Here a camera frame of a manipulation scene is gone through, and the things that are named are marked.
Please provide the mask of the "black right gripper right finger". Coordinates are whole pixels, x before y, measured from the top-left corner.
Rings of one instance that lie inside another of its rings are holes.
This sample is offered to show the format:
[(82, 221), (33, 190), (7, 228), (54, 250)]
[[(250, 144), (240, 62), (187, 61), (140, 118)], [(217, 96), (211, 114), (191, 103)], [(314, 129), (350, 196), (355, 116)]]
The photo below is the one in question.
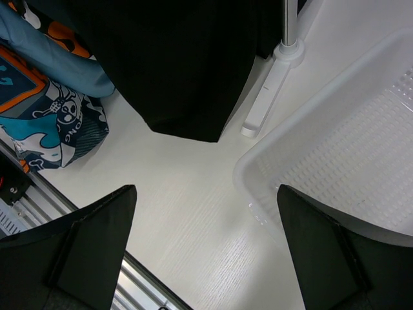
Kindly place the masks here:
[(277, 205), (306, 309), (412, 309), (412, 237), (289, 185)]

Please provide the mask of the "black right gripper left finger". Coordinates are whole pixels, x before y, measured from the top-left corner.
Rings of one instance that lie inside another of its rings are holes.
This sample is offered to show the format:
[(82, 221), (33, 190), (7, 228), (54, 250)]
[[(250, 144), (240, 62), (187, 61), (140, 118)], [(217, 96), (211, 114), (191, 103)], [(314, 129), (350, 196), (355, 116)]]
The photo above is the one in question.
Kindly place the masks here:
[(110, 309), (136, 208), (125, 185), (1, 239), (1, 309)]

